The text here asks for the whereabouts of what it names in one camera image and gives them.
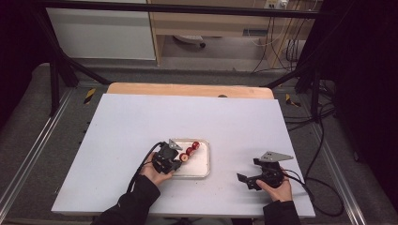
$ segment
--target white panel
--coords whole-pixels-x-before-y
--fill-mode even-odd
[[[63,8],[47,11],[61,48],[70,57],[155,60],[147,12]]]
[[[161,196],[150,209],[157,216],[260,218],[270,197],[248,190],[237,173],[260,174],[253,158],[269,150],[295,157],[277,100],[107,94],[52,210],[92,215],[113,206],[147,151],[169,138],[208,140],[210,174],[192,180],[174,177],[162,184]],[[301,176],[296,159],[281,165]],[[298,214],[314,217],[305,190],[295,181],[291,184]]]

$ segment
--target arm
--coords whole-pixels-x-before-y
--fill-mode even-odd
[[[158,186],[173,175],[172,172],[158,173],[150,163],[152,158],[153,154],[137,176],[132,192],[122,195],[117,204],[103,212],[92,225],[145,224],[149,207],[161,195]]]
[[[289,179],[285,177],[282,184],[277,188],[270,187],[261,180],[257,180],[256,183],[273,200],[273,203],[263,208],[266,225],[301,224],[296,206],[293,203],[292,188]]]

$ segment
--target black sleeve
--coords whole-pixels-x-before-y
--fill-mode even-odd
[[[263,208],[265,225],[301,224],[293,201],[276,201]]]
[[[146,176],[138,175],[133,191],[122,195],[117,204],[103,212],[92,225],[145,224],[149,207],[160,195],[158,188]]]

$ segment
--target white tray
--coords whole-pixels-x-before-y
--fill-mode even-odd
[[[192,138],[174,138],[172,140],[182,147],[176,158],[185,153],[193,142],[200,143],[199,148],[190,156],[188,161],[183,162],[181,167],[173,174],[174,178],[203,178],[210,173],[210,146],[208,141]]]

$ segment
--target black diagonal bar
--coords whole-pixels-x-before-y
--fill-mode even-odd
[[[184,5],[164,5],[164,4],[86,2],[86,1],[66,1],[66,0],[37,0],[36,3],[46,8],[74,8],[74,9],[112,10],[112,11],[172,12],[172,13],[216,14],[216,15],[234,15],[234,16],[302,18],[302,19],[318,19],[318,18],[327,18],[335,16],[335,14],[330,12],[275,10],[275,9],[253,8],[253,7],[229,8],[229,7],[184,6]]]

